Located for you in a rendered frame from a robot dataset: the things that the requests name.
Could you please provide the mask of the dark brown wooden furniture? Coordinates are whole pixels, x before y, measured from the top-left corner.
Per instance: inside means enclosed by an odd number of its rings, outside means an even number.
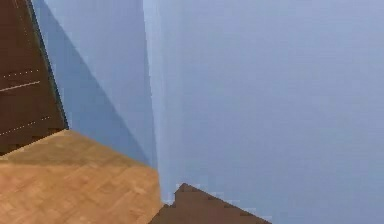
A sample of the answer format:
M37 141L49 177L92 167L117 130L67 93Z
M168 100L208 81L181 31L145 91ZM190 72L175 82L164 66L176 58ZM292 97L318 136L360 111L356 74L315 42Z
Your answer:
M272 224L186 183L174 195L148 224Z

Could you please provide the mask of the dark brown wooden cupboard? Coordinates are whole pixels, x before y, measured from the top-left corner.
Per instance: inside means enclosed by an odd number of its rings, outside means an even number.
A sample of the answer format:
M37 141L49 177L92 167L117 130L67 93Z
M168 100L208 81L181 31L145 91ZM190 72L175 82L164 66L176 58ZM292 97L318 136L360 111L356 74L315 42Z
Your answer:
M0 156L67 127L31 0L0 0Z

